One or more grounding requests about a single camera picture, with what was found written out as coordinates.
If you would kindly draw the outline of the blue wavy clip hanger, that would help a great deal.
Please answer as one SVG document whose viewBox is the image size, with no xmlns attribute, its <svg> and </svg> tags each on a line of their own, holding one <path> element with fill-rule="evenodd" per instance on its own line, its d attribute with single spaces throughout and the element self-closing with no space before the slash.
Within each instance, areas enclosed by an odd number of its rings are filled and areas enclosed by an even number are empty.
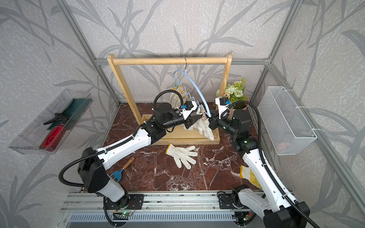
<svg viewBox="0 0 365 228">
<path fill-rule="evenodd" d="M 197 92 L 198 92 L 198 94 L 200 95 L 200 97 L 201 97 L 201 99 L 202 99 L 202 101 L 203 101 L 203 103 L 204 103 L 204 106 L 205 106 L 205 110 L 206 110 L 206 114 L 207 114 L 207 116 L 208 117 L 212 117 L 212 114 L 211 114 L 211 111 L 210 111 L 210 108 L 209 108 L 209 106 L 208 106 L 208 104 L 207 104 L 207 101 L 206 101 L 206 99 L 205 99 L 205 97 L 204 97 L 204 95 L 202 94 L 202 92 L 201 92 L 201 90 L 199 89 L 199 87 L 197 86 L 197 84 L 194 82 L 194 80 L 187 74 L 187 70 L 186 70 L 186 68 L 185 68 L 185 70 L 184 71 L 181 71 L 181 70 L 176 70 L 174 73 L 173 73 L 173 75 L 172 75 L 172 77 L 173 77 L 173 79 L 174 80 L 176 80 L 177 82 L 179 82 L 179 80 L 177 80 L 176 79 L 176 77 L 175 77 L 175 75 L 176 75 L 176 73 L 177 72 L 179 72 L 179 73 L 181 73 L 181 74 L 183 74 L 184 76 L 186 76 L 188 79 L 189 79 L 189 81 L 192 83 L 192 85 L 195 87 L 195 89 L 197 90 Z"/>
</svg>

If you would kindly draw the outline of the white glove hung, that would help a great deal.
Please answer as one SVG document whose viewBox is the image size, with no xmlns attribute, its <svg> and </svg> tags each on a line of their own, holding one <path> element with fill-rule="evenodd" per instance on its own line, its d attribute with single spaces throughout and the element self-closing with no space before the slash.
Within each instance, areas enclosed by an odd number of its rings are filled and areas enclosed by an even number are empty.
<svg viewBox="0 0 365 228">
<path fill-rule="evenodd" d="M 207 139 L 213 141 L 214 135 L 212 129 L 209 127 L 209 121 L 200 118 L 197 122 L 195 122 L 190 128 L 189 131 L 193 129 L 197 129 L 201 135 L 204 135 Z"/>
<path fill-rule="evenodd" d="M 173 157 L 175 164 L 179 169 L 184 165 L 186 169 L 190 170 L 192 165 L 196 164 L 196 160 L 193 157 L 198 156 L 195 149 L 195 146 L 182 148 L 169 144 L 166 154 Z"/>
<path fill-rule="evenodd" d="M 182 93 L 182 87 L 180 85 L 173 87 L 172 90 L 175 90 L 180 94 Z M 172 106 L 173 109 L 178 108 L 181 105 L 179 96 L 175 93 L 171 93 L 169 98 L 169 104 Z"/>
</svg>

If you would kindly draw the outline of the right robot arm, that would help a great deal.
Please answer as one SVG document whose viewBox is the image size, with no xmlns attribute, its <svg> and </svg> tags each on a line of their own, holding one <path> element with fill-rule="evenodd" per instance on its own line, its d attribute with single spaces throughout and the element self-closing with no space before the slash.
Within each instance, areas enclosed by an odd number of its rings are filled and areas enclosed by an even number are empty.
<svg viewBox="0 0 365 228">
<path fill-rule="evenodd" d="M 259 216 L 267 228 L 304 228 L 309 223 L 317 228 L 310 217 L 310 209 L 305 202 L 298 202 L 284 186 L 263 153 L 261 146 L 261 122 L 258 122 L 258 137 L 250 134 L 251 116 L 242 109 L 230 110 L 236 103 L 226 97 L 215 100 L 218 110 L 209 117 L 211 129 L 220 128 L 230 134 L 233 148 L 249 166 L 266 197 L 255 194 L 252 189 L 240 186 L 232 190 L 232 201 L 236 207 L 247 207 Z"/>
</svg>

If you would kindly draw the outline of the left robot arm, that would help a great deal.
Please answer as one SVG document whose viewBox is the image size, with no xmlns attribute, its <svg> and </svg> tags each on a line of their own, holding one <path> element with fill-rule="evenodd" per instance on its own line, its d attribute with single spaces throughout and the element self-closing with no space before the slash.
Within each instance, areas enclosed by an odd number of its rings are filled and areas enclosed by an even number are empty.
<svg viewBox="0 0 365 228">
<path fill-rule="evenodd" d="M 180 101 L 178 108 L 169 103 L 157 103 L 159 97 L 166 93 L 174 93 L 179 98 L 182 95 L 175 90 L 165 90 L 157 95 L 153 102 L 154 113 L 150 119 L 140 124 L 135 132 L 109 146 L 93 150 L 89 147 L 83 151 L 82 157 L 66 165 L 59 173 L 61 183 L 86 188 L 89 193 L 104 196 L 117 205 L 128 203 L 128 193 L 108 174 L 115 163 L 143 147 L 149 146 L 162 139 L 167 130 L 184 124 L 192 126 L 200 116 L 197 114 L 198 105 L 195 101 Z M 78 174 L 82 183 L 74 183 L 64 178 L 66 170 L 78 165 Z"/>
</svg>

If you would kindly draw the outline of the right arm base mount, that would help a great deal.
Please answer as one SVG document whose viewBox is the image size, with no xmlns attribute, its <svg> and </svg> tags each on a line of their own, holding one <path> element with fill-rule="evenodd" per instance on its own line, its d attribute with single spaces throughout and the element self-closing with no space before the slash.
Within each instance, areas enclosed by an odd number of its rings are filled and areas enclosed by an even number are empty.
<svg viewBox="0 0 365 228">
<path fill-rule="evenodd" d="M 243 208 L 243 206 L 237 206 L 234 204 L 231 193 L 228 194 L 226 192 L 219 191 L 219 192 L 217 192 L 217 197 L 219 200 L 220 209 L 235 210 L 235 209 Z"/>
</svg>

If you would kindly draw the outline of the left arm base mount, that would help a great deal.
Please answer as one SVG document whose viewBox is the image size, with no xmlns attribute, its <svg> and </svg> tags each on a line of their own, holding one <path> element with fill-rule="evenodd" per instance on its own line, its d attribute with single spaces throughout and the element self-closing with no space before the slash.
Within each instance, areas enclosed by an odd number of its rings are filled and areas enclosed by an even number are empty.
<svg viewBox="0 0 365 228">
<path fill-rule="evenodd" d="M 117 202 L 112 202 L 109 198 L 106 198 L 105 206 L 106 210 L 140 210 L 143 202 L 143 194 L 126 194 Z"/>
</svg>

